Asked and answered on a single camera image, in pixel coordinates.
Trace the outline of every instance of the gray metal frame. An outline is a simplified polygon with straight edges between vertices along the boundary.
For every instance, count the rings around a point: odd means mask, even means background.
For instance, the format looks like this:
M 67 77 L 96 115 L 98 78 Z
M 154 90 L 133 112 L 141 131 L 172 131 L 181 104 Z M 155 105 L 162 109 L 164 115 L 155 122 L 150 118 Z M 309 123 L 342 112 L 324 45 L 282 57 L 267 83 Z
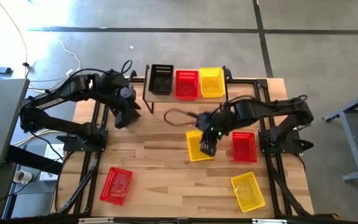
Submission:
M 349 146 L 351 147 L 351 151 L 354 157 L 354 160 L 356 162 L 356 166 L 358 169 L 358 150 L 357 150 L 357 144 L 354 140 L 356 137 L 354 133 L 352 133 L 351 127 L 349 126 L 349 121 L 347 118 L 347 112 L 355 110 L 358 108 L 358 97 L 354 100 L 352 100 L 350 103 L 344 105 L 341 109 L 332 112 L 331 114 L 328 114 L 326 116 L 323 116 L 323 120 L 325 122 L 331 122 L 335 118 L 340 118 L 342 121 L 343 129 L 346 134 L 347 141 L 349 142 Z M 353 172 L 347 175 L 343 175 L 342 179 L 344 182 L 347 182 L 349 180 L 355 180 L 358 179 L 358 171 Z

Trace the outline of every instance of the yellow plastic basket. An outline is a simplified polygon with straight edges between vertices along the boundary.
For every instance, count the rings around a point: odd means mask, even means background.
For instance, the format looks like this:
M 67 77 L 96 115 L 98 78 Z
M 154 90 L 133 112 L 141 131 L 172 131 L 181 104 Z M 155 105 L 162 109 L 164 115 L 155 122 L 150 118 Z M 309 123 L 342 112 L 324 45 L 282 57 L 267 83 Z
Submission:
M 253 172 L 232 177 L 231 184 L 242 212 L 249 212 L 266 205 Z
M 213 157 L 200 151 L 202 134 L 199 130 L 186 132 L 187 148 L 191 162 L 213 159 Z
M 222 68 L 200 68 L 201 94 L 204 98 L 224 96 L 224 75 Z

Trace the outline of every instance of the gray floor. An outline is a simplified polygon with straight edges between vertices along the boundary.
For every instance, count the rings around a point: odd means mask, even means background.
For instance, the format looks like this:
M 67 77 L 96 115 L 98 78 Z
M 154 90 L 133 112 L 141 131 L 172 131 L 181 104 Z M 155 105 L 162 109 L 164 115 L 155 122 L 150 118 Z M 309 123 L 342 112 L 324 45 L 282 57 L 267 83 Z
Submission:
M 117 0 L 1 1 L 17 23 L 26 26 L 80 27 L 202 27 L 257 28 L 252 0 Z M 20 5 L 29 13 L 15 10 Z M 266 29 L 358 29 L 358 0 L 259 0 Z M 0 65 L 13 67 L 23 77 L 22 42 L 0 9 Z M 227 65 L 235 77 L 266 77 L 258 34 L 176 33 L 56 33 L 83 67 L 116 68 L 133 59 L 139 74 L 147 63 L 171 63 L 198 68 Z M 29 63 L 36 61 L 31 80 L 64 77 L 76 69 L 75 59 L 63 51 L 51 33 L 26 32 Z M 315 147 L 305 153 L 306 174 L 316 213 L 337 213 L 358 220 L 358 180 L 343 183 L 341 175 L 356 171 L 342 125 L 326 124 L 321 117 L 358 95 L 358 35 L 266 35 L 274 77 L 285 79 L 288 96 L 307 94 L 315 116 L 312 127 L 301 132 Z M 32 83 L 51 87 L 56 82 Z M 50 113 L 70 119 L 74 104 Z M 17 129 L 14 139 L 24 134 Z M 49 195 L 20 196 L 14 216 L 46 213 Z M 28 211 L 29 204 L 42 208 Z

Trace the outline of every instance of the plastic basket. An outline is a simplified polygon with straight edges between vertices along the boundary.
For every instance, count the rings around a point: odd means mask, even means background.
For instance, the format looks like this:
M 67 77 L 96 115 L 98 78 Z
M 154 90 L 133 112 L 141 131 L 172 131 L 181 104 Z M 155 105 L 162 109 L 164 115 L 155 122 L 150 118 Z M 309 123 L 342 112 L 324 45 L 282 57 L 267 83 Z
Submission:
M 196 100 L 198 98 L 198 78 L 197 70 L 177 70 L 175 96 L 178 100 Z
M 204 98 L 219 98 L 225 94 L 222 68 L 201 68 L 200 76 Z
M 172 92 L 173 65 L 152 65 L 149 91 L 156 95 L 169 95 Z
M 132 175 L 132 171 L 111 167 L 104 183 L 100 200 L 115 205 L 124 204 L 131 185 Z
M 266 205 L 253 172 L 232 177 L 231 184 L 242 212 L 249 212 Z
M 213 157 L 200 151 L 202 135 L 203 133 L 199 130 L 186 132 L 187 148 L 191 162 L 213 159 Z
M 253 133 L 233 132 L 233 160 L 236 162 L 257 162 L 255 135 Z

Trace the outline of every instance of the wooden tabletop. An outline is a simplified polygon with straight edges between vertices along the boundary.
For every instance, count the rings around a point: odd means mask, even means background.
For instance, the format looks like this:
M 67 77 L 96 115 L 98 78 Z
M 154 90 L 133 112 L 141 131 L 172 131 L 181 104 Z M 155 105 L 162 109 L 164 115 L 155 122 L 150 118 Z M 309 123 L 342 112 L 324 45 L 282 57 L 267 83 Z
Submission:
M 142 109 L 140 119 L 127 128 L 116 129 L 114 116 L 109 112 L 109 137 L 102 155 L 92 216 L 99 217 L 221 217 L 250 218 L 273 217 L 272 199 L 267 177 L 266 163 L 259 149 L 257 131 L 259 122 L 240 131 L 255 133 L 257 163 L 232 161 L 231 134 L 218 143 L 213 161 L 190 162 L 185 132 L 194 127 L 173 127 L 166 124 L 163 114 L 170 108 L 193 111 L 211 111 L 218 104 L 199 103 L 155 103 L 154 114 L 150 114 L 142 101 L 143 84 L 134 84 L 137 103 Z M 268 79 L 271 100 L 287 99 L 283 79 Z M 254 95 L 250 84 L 228 84 L 229 98 Z M 74 122 L 91 121 L 94 101 L 82 101 L 76 106 Z M 276 124 L 284 117 L 276 117 Z M 172 114 L 173 122 L 184 122 L 186 117 Z M 67 160 L 62 172 L 58 191 L 58 206 L 63 206 L 78 185 L 83 163 L 83 152 L 75 152 Z M 283 154 L 287 185 L 297 200 L 313 213 L 306 175 L 299 158 Z M 110 167 L 131 170 L 134 177 L 123 206 L 99 200 L 101 190 Z M 242 213 L 231 186 L 230 178 L 246 172 L 254 172 L 264 195 L 266 206 Z M 83 205 L 87 199 L 85 189 Z M 277 190 L 280 208 L 284 211 L 282 193 Z

